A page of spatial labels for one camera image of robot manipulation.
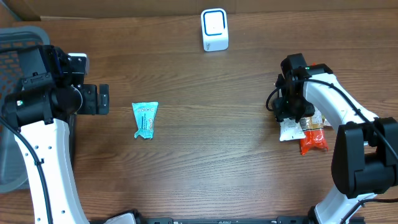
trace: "black mount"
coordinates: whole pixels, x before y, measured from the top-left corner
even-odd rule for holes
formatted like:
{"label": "black mount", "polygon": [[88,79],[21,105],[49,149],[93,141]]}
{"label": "black mount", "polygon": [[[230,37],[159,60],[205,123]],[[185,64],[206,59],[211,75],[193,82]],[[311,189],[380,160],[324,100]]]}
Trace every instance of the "black mount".
{"label": "black mount", "polygon": [[[394,118],[376,118],[375,127],[398,153],[398,123]],[[365,154],[364,141],[377,147]],[[368,124],[340,125],[331,162],[331,175],[337,189],[348,198],[360,194],[383,194],[398,184],[398,162]]]}
{"label": "black mount", "polygon": [[281,89],[282,95],[272,102],[277,122],[282,122],[285,118],[293,118],[297,123],[303,117],[313,116],[315,108],[303,96],[304,83],[290,84],[316,74],[332,74],[333,71],[325,64],[308,66],[302,54],[288,55],[280,63],[280,67],[283,75],[278,75],[275,87],[288,86]]}
{"label": "black mount", "polygon": [[69,115],[108,114],[109,86],[84,84],[89,61],[71,56],[59,47],[36,45],[17,51],[24,73],[24,90],[6,96],[2,113],[9,124],[23,125],[53,119],[67,121]]}
{"label": "black mount", "polygon": [[[131,213],[137,224],[319,224],[315,217],[315,221],[311,218],[312,216],[279,216],[277,218],[219,218],[219,219],[173,219],[173,218],[144,218],[136,209],[128,210],[119,213],[111,218]],[[353,217],[349,220],[350,223],[365,224],[363,217]],[[90,221],[90,224],[104,224],[106,220],[101,221]]]}

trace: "white plastic container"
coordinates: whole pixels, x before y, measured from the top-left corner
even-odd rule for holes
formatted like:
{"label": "white plastic container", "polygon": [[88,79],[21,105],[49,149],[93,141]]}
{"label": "white plastic container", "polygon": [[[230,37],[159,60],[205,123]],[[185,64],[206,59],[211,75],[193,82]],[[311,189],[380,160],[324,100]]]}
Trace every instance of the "white plastic container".
{"label": "white plastic container", "polygon": [[228,23],[224,9],[206,9],[201,15],[203,48],[207,52],[228,48]]}

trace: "wooden table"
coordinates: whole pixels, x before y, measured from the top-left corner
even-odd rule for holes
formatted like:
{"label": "wooden table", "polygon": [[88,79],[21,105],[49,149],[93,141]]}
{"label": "wooden table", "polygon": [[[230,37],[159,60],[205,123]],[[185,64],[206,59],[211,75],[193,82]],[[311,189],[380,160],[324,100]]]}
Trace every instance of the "wooden table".
{"label": "wooden table", "polygon": [[[110,85],[107,116],[80,116],[75,180],[86,216],[137,208],[147,217],[305,215],[333,185],[328,153],[279,142],[264,103],[280,62],[326,63],[380,117],[398,118],[398,9],[228,16],[229,49],[204,53],[199,16],[21,22],[90,57],[86,83]],[[132,102],[158,101],[153,140],[134,139]],[[398,188],[380,198],[398,197]],[[0,195],[1,223],[32,223],[28,190]],[[398,204],[369,204],[396,223]]]}

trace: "teal snack wrapper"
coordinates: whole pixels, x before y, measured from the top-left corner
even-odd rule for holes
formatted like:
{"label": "teal snack wrapper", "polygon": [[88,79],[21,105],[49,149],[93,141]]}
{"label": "teal snack wrapper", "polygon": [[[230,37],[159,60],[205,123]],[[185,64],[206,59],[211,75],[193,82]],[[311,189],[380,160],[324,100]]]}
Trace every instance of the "teal snack wrapper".
{"label": "teal snack wrapper", "polygon": [[132,103],[132,110],[136,117],[138,131],[134,137],[143,137],[144,139],[152,139],[154,137],[155,116],[158,102],[150,103]]}

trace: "gray basket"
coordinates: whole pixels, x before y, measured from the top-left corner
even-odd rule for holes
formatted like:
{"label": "gray basket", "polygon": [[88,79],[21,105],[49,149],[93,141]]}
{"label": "gray basket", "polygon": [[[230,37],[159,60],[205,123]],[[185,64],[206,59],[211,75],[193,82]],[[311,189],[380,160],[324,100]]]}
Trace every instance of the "gray basket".
{"label": "gray basket", "polygon": [[[25,26],[0,29],[0,50],[50,44],[44,30]],[[0,107],[7,94],[20,91],[23,77],[15,51],[0,54]],[[27,173],[21,151],[10,130],[0,126],[0,194],[28,189]]]}

